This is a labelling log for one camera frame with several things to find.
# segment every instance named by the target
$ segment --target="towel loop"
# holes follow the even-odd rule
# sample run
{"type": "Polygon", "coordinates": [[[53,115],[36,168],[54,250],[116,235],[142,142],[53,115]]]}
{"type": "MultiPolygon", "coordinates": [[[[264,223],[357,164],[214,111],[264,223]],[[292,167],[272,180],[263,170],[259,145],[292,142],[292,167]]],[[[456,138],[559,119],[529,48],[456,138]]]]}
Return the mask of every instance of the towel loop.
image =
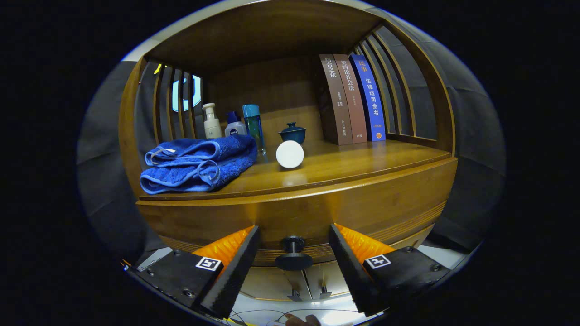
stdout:
{"type": "Polygon", "coordinates": [[[159,163],[153,162],[153,157],[155,157],[155,155],[159,154],[162,151],[168,151],[168,152],[171,152],[171,153],[175,153],[175,150],[172,150],[171,148],[163,148],[163,147],[160,147],[160,149],[158,151],[154,152],[151,155],[151,158],[149,158],[153,164],[159,164],[159,163]]]}
{"type": "Polygon", "coordinates": [[[213,175],[213,177],[209,178],[209,180],[208,180],[213,185],[213,184],[215,184],[219,180],[221,170],[219,168],[219,165],[216,162],[214,162],[212,160],[207,160],[207,161],[205,161],[205,162],[203,162],[203,163],[201,163],[201,164],[199,164],[197,166],[197,173],[198,173],[198,175],[200,177],[206,177],[207,176],[207,175],[201,174],[201,172],[200,172],[201,167],[204,166],[206,163],[214,164],[215,167],[216,167],[216,173],[213,175]]]}

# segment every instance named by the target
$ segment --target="blue towel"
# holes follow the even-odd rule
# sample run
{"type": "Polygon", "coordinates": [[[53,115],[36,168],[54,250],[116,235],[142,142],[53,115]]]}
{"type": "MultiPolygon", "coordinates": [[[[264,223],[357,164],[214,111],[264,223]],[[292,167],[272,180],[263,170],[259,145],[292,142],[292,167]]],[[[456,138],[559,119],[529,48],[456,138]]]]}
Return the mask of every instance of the blue towel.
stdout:
{"type": "Polygon", "coordinates": [[[248,135],[212,140],[178,139],[163,143],[147,153],[151,165],[153,162],[158,164],[141,173],[141,187],[151,195],[167,191],[217,190],[252,166],[257,154],[256,142],[248,135]]]}
{"type": "Polygon", "coordinates": [[[255,140],[247,135],[231,135],[215,139],[181,138],[161,143],[147,152],[145,163],[149,166],[164,168],[198,165],[207,160],[218,162],[251,147],[251,142],[255,140]]]}

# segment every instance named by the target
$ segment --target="white round object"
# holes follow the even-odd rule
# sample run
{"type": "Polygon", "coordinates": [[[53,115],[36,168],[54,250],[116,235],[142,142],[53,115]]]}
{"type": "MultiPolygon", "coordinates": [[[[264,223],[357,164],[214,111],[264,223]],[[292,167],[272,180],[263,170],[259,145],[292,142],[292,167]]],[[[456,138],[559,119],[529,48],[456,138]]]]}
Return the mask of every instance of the white round object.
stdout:
{"type": "Polygon", "coordinates": [[[287,169],[293,169],[302,163],[304,150],[299,143],[287,140],[278,146],[276,150],[276,160],[287,169]]]}

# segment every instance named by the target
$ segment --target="blue cap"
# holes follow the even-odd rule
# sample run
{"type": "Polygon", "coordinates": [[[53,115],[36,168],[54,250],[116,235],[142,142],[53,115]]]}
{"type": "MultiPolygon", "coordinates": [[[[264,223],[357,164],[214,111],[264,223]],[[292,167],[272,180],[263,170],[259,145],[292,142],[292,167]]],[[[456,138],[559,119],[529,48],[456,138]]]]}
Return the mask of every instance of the blue cap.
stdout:
{"type": "Polygon", "coordinates": [[[240,118],[240,116],[235,112],[235,111],[231,111],[227,113],[227,123],[232,123],[232,122],[238,122],[238,121],[242,121],[242,118],[240,118]]]}
{"type": "Polygon", "coordinates": [[[255,104],[242,105],[242,111],[244,112],[244,118],[260,115],[260,107],[255,104]]]}

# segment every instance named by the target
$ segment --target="wooden cabinet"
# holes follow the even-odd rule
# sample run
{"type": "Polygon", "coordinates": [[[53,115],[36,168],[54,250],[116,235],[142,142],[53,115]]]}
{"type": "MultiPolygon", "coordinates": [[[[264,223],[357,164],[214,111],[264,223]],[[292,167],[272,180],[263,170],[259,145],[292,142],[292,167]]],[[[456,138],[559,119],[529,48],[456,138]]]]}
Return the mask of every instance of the wooden cabinet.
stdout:
{"type": "MultiPolygon", "coordinates": [[[[162,89],[162,75],[158,74],[151,99],[157,142],[195,135],[195,126],[182,121],[186,116],[182,105],[178,115],[172,115],[171,105],[167,112],[160,112],[161,92],[169,94],[172,90],[162,89]],[[167,114],[169,122],[171,117],[180,120],[166,127],[170,139],[162,138],[162,114],[167,114]]],[[[181,79],[177,87],[184,87],[181,79]]],[[[183,94],[180,89],[179,103],[183,94]]],[[[262,243],[242,291],[272,300],[288,300],[293,287],[305,296],[306,279],[310,277],[312,298],[320,295],[323,284],[333,295],[346,291],[328,245],[331,223],[395,248],[418,246],[445,206],[457,167],[455,125],[447,89],[413,36],[373,13],[318,0],[270,0],[231,8],[186,27],[152,48],[137,62],[127,81],[119,112],[119,145],[126,174],[139,199],[139,211],[170,246],[197,249],[248,226],[260,226],[262,243]],[[437,139],[416,135],[414,99],[397,58],[376,32],[380,28],[398,38],[423,74],[433,102],[437,139]],[[369,43],[369,37],[375,42],[369,43]],[[379,48],[388,60],[369,60],[373,62],[370,68],[375,75],[394,69],[394,74],[385,76],[384,85],[378,87],[383,107],[395,117],[395,127],[387,130],[385,142],[344,146],[326,142],[314,97],[310,58],[319,53],[353,52],[369,58],[377,55],[379,48]],[[187,72],[201,77],[204,101],[216,103],[221,115],[238,111],[242,116],[243,104],[260,105],[267,155],[219,191],[147,195],[139,184],[142,168],[134,119],[135,97],[147,64],[166,65],[171,75],[184,76],[187,72]],[[400,100],[394,96],[395,87],[401,88],[400,100]],[[390,93],[393,97],[389,100],[386,94],[390,93]],[[275,160],[275,150],[281,143],[277,132],[294,121],[307,128],[305,157],[298,168],[288,170],[275,160]],[[402,128],[402,121],[410,125],[402,128]],[[403,129],[412,132],[404,135],[403,129]],[[314,259],[315,265],[305,274],[273,267],[274,259],[283,253],[280,240],[291,235],[306,240],[303,252],[314,259]]]]}

